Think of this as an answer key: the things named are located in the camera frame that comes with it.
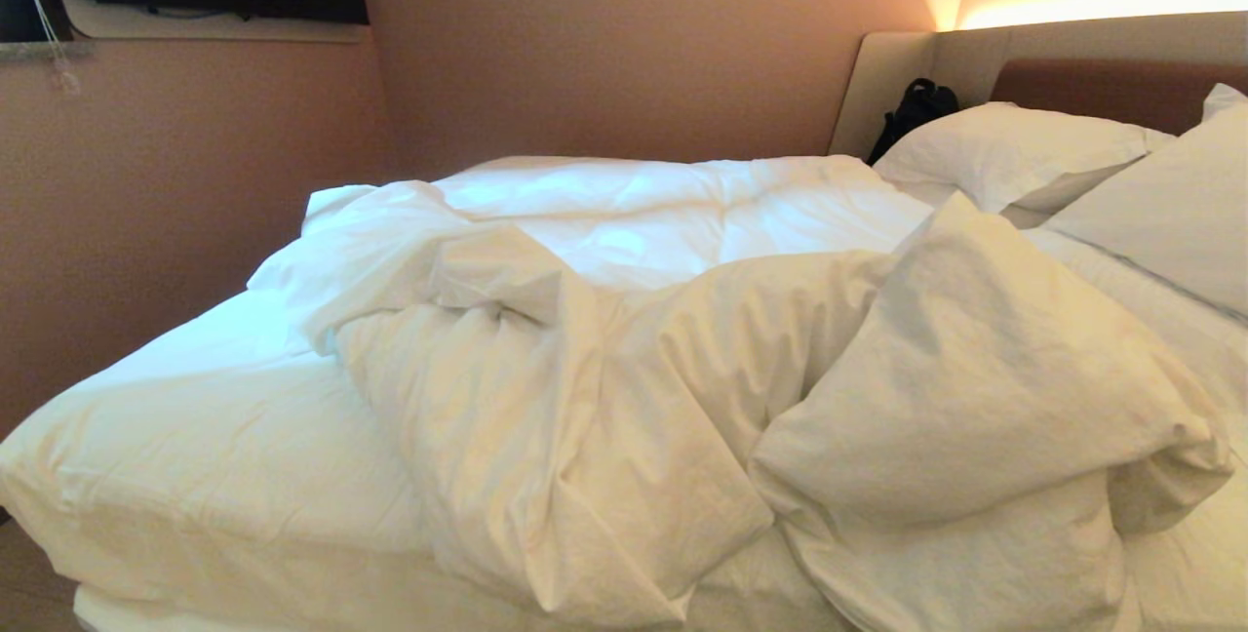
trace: warm light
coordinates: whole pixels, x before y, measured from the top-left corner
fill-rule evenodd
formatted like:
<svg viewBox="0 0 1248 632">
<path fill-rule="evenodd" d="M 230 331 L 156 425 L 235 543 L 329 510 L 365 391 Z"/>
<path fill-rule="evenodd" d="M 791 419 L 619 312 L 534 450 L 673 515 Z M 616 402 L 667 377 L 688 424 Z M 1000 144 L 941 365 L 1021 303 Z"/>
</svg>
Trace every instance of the warm light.
<svg viewBox="0 0 1248 632">
<path fill-rule="evenodd" d="M 967 15 L 960 29 L 1033 25 L 1129 15 L 1173 15 L 1248 10 L 1248 0 L 1023 0 L 982 6 Z"/>
</svg>

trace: bed frame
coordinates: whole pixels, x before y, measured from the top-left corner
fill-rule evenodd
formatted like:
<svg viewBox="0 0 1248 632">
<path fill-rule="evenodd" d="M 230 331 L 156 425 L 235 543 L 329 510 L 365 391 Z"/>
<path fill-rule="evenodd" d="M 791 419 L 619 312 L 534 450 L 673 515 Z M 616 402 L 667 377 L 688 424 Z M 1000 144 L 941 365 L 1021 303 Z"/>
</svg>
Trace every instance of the bed frame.
<svg viewBox="0 0 1248 632">
<path fill-rule="evenodd" d="M 914 77 L 988 100 L 1182 134 L 1214 84 L 1248 92 L 1248 12 L 867 35 L 829 154 L 866 156 Z"/>
</svg>

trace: black bag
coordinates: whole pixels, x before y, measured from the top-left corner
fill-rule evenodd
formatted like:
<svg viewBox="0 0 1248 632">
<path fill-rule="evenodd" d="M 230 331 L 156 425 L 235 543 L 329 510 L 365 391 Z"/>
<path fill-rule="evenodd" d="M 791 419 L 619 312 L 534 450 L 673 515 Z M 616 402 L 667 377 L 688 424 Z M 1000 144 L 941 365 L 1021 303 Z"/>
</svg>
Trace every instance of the black bag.
<svg viewBox="0 0 1248 632">
<path fill-rule="evenodd" d="M 906 86 L 906 95 L 901 96 L 901 104 L 896 111 L 884 116 L 884 132 L 871 149 L 867 165 L 875 166 L 889 147 L 897 144 L 920 125 L 926 125 L 937 117 L 945 117 L 958 111 L 957 96 L 947 86 L 937 86 L 927 77 L 915 77 L 915 81 Z"/>
</svg>

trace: white comforter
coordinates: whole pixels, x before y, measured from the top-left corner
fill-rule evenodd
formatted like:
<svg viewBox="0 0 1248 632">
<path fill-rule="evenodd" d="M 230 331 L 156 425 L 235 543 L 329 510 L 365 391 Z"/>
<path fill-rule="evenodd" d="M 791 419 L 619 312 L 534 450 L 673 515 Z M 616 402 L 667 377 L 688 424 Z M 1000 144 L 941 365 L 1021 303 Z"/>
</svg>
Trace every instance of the white comforter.
<svg viewBox="0 0 1248 632">
<path fill-rule="evenodd" d="M 699 578 L 775 510 L 807 573 L 869 630 L 1128 630 L 1113 525 L 1169 525 L 1227 476 L 1198 383 L 1132 317 L 1060 272 L 1020 281 L 990 264 L 992 245 L 1026 245 L 1007 224 L 985 231 L 986 216 L 953 206 L 943 236 L 899 261 L 889 226 L 914 227 L 919 207 L 872 221 L 876 249 L 841 251 L 837 225 L 861 226 L 872 201 L 906 215 L 854 160 L 527 160 L 489 175 L 499 186 L 484 194 L 451 179 L 321 195 L 251 287 L 281 295 L 383 417 L 439 563 L 500 595 L 598 625 L 683 620 Z M 724 264 L 758 256 L 755 237 L 789 256 Z M 934 284 L 932 304 L 914 302 L 941 276 L 980 282 Z M 881 294 L 948 322 L 890 337 L 896 317 L 872 307 L 899 306 Z M 1037 320 L 1067 296 L 1080 312 Z M 922 352 L 887 347 L 912 340 L 961 352 L 951 366 L 982 350 L 993 370 L 967 381 L 995 382 L 937 372 L 924 393 L 922 372 L 891 381 L 890 362 Z M 1107 378 L 1119 388 L 1101 395 Z M 952 395 L 929 413 L 914 402 Z M 924 455 L 936 471 L 916 466 Z M 1045 548 L 1065 530 L 1017 546 L 1046 526 L 1076 531 L 1078 561 Z M 887 551 L 854 551 L 907 541 L 926 573 L 932 556 L 976 555 L 942 572 L 976 596 L 1000 596 L 1002 571 L 1021 576 L 1006 577 L 1005 606 L 934 603 L 947 586 L 895 585 L 881 578 L 904 576 Z M 1027 600 L 1028 577 L 1045 600 Z M 977 603 L 990 610 L 946 610 Z"/>
</svg>

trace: brown headboard panel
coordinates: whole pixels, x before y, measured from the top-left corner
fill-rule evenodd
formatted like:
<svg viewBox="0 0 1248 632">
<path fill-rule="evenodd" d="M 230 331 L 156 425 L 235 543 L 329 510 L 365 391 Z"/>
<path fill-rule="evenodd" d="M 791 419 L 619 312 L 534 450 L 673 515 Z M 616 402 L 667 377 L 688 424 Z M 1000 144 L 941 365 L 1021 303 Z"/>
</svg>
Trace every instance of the brown headboard panel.
<svg viewBox="0 0 1248 632">
<path fill-rule="evenodd" d="M 1199 124 L 1201 104 L 1219 82 L 1248 94 L 1248 66 L 1026 59 L 1001 67 L 992 99 L 1181 135 Z"/>
</svg>

